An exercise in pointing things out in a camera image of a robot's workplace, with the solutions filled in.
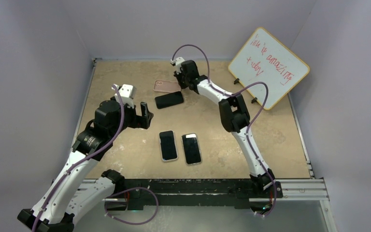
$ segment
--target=smartphone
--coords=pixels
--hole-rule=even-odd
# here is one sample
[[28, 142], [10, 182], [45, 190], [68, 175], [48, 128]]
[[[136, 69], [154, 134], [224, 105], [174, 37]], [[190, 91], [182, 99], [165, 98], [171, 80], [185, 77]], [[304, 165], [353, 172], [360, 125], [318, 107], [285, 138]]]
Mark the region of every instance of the smartphone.
[[174, 93], [181, 91], [181, 87], [178, 82], [175, 81], [156, 80], [153, 90], [162, 93]]
[[181, 136], [187, 164], [201, 163], [201, 151], [196, 134], [185, 134]]
[[160, 132], [159, 136], [161, 157], [163, 158], [163, 161], [172, 161], [178, 159], [174, 132], [172, 130]]
[[163, 109], [184, 102], [183, 95], [180, 91], [169, 93], [163, 96], [158, 96], [154, 98], [154, 100], [156, 100], [157, 109]]

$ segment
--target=whiteboard frame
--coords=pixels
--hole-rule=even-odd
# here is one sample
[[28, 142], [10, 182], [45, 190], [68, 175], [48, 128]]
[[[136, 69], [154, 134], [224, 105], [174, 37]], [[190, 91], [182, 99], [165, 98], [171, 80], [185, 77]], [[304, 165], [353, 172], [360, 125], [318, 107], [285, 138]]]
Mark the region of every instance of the whiteboard frame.
[[[282, 45], [286, 50], [288, 50], [293, 56], [295, 56], [299, 61], [301, 61], [307, 68], [308, 68], [308, 71], [306, 72], [306, 74], [303, 76], [303, 77], [301, 77], [297, 82], [296, 82], [296, 84], [294, 84], [280, 99], [278, 99], [275, 103], [274, 103], [274, 105], [272, 105], [271, 107], [269, 107], [269, 108], [265, 108], [264, 107], [264, 109], [265, 110], [270, 110], [270, 109], [272, 109], [282, 98], [284, 98], [304, 77], [306, 77], [308, 74], [309, 74], [309, 72], [310, 72], [310, 70], [311, 70], [311, 68], [301, 59], [301, 58], [299, 58], [297, 55], [295, 55], [295, 53], [293, 53], [289, 48], [287, 48], [283, 43], [281, 43], [281, 41], [279, 41], [277, 38], [275, 38], [271, 33], [269, 33], [265, 28], [263, 28], [263, 27], [259, 27], [259, 28], [257, 28], [257, 29], [255, 29], [255, 31], [254, 31], [254, 33], [252, 33], [252, 35], [248, 38], [248, 40], [247, 40], [247, 42], [245, 42], [245, 44], [241, 47], [241, 49], [238, 51], [238, 53], [234, 56], [234, 58], [232, 59], [232, 61], [229, 63], [229, 65], [228, 65], [228, 71], [232, 74], [232, 76], [234, 76], [234, 78], [235, 79], [238, 79], [238, 77], [229, 69], [229, 67], [230, 67], [230, 65], [233, 63], [233, 61], [235, 60], [235, 58], [241, 53], [241, 51], [245, 48], [245, 46], [248, 44], [248, 42], [250, 42], [251, 41], [251, 39], [252, 39], [252, 37], [254, 36], [254, 34], [259, 30], [259, 29], [262, 29], [262, 30], [264, 30], [266, 33], [268, 33], [273, 39], [275, 39], [280, 45]], [[245, 88], [245, 85], [243, 84], [243, 83], [241, 83], [241, 81], [240, 80], [238, 80], [238, 82]], [[255, 98], [255, 95], [249, 90], [249, 89], [247, 89], [247, 91], [249, 92], [249, 94], [252, 96], [252, 97], [254, 97]], [[262, 106], [262, 102], [260, 102], [258, 99], [257, 99], [257, 102], [258, 102], [258, 104], [259, 105], [261, 105]]]

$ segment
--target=wooden tabletop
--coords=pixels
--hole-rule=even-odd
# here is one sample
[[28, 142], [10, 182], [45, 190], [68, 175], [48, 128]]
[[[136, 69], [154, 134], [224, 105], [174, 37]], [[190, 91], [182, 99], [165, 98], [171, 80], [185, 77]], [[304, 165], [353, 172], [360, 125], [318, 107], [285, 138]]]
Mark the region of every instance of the wooden tabletop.
[[[229, 73], [229, 61], [210, 63], [211, 80], [223, 89], [236, 92]], [[200, 74], [206, 74], [206, 63], [198, 61]], [[183, 89], [184, 103], [157, 109], [154, 98], [164, 93], [153, 91], [156, 80], [176, 81], [174, 67], [168, 61], [98, 61], [83, 112], [79, 133], [94, 118], [100, 102], [113, 96], [112, 84], [129, 84], [137, 88], [134, 102], [146, 102], [154, 113], [149, 129], [125, 129], [87, 178], [98, 178], [107, 169], [119, 171], [126, 178], [249, 178], [244, 155], [237, 141], [221, 125], [218, 105], [189, 89]], [[259, 105], [243, 93], [251, 119]], [[174, 131], [178, 160], [163, 162], [158, 142], [162, 131]], [[271, 110], [263, 111], [252, 126], [254, 139], [276, 178], [310, 178], [299, 132], [285, 96]], [[198, 136], [202, 162], [187, 165], [181, 135]]]

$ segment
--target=gray floor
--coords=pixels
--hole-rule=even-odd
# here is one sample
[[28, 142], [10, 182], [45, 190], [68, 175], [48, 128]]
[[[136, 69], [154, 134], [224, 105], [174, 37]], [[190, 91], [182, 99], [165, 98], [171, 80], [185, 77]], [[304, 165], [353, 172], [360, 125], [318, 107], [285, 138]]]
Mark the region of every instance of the gray floor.
[[[147, 220], [154, 206], [143, 211], [116, 212], [115, 216], [131, 222]], [[318, 201], [277, 202], [272, 214], [255, 218], [250, 210], [233, 207], [160, 207], [156, 217], [148, 224], [130, 226], [104, 216], [99, 203], [77, 224], [76, 232], [326, 232]]]

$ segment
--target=black smartphone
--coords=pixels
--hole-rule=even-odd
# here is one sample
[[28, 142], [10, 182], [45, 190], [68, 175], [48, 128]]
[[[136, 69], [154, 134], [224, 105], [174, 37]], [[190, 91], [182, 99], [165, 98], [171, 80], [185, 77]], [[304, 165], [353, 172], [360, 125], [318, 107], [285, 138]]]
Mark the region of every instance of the black smartphone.
[[160, 148], [163, 161], [178, 159], [175, 145], [174, 132], [172, 130], [160, 132]]
[[201, 152], [196, 134], [185, 134], [181, 136], [183, 140], [183, 148], [185, 161], [187, 164], [201, 163]]
[[163, 109], [184, 102], [183, 95], [180, 91], [155, 97], [154, 100], [156, 101], [157, 109]]

